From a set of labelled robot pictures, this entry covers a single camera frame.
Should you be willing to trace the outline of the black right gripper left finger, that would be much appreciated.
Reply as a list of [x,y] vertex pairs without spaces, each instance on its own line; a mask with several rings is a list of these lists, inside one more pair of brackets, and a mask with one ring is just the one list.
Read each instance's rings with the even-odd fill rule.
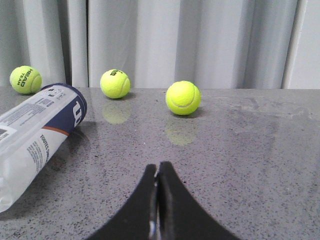
[[157,239],[157,167],[148,164],[137,187],[122,208],[89,240]]

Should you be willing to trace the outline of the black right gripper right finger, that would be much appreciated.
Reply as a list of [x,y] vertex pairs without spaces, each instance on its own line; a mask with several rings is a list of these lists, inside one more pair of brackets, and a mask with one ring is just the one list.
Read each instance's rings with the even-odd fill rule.
[[169,161],[160,163],[158,202],[163,240],[237,240],[193,198]]

